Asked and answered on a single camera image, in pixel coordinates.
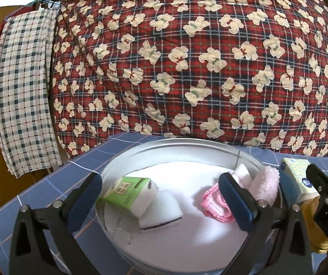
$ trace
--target teddy bear patterned fabric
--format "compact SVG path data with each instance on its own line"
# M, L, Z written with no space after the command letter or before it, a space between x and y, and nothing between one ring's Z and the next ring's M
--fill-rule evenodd
M53 58L71 156L122 131L328 156L322 0L63 0Z

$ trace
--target blue tablecloth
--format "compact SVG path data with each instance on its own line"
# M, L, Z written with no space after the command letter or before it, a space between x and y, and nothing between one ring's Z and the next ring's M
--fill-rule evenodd
M90 170L101 172L108 162L125 150L143 144L148 141L163 139L158 136L145 136L134 133L122 133L111 136L106 142L91 149L62 166L57 171L43 178L16 198L0 208L0 269L4 275L8 275L9 252L11 236L18 210L22 204L28 204L32 209L48 207L54 200L65 199L75 188L78 188ZM289 155L274 153L270 150L259 148L238 147L251 154L260 162L278 166L283 157L307 158L328 174L328 158L306 157L301 155ZM69 274L60 254L52 240L49 231L45 231L50 249L60 269ZM85 223L74 236L80 247L97 268L104 275L139 275L116 251L104 235L92 208ZM314 255L314 267L317 268L324 255Z

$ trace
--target white checkered cloth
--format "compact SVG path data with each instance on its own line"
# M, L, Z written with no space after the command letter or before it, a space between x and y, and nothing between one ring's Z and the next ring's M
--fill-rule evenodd
M56 9L7 20L0 38L0 148L17 178L62 165L48 106Z

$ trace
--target metal bolt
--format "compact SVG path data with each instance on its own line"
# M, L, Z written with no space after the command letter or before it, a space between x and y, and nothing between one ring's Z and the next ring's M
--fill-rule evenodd
M297 205L297 204L293 204L293 205L292 205L292 208L293 208L293 210L294 210L295 212L299 212L299 211L300 211L300 207L299 207L299 205Z
M265 208L267 207L267 202L264 199L260 199L257 204L261 207L261 208Z
M54 201L52 206L56 209L60 208L62 206L62 201L60 201L59 199L57 201Z
M29 209L28 205L23 205L23 206L20 207L20 211L23 212L23 213L28 211L28 209Z

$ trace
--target pink scrunchie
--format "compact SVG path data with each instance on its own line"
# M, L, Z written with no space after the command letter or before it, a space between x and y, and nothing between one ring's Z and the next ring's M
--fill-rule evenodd
M235 221L229 206L219 191L218 183L205 192L201 206L206 210L205 216L213 217L223 223L232 223Z

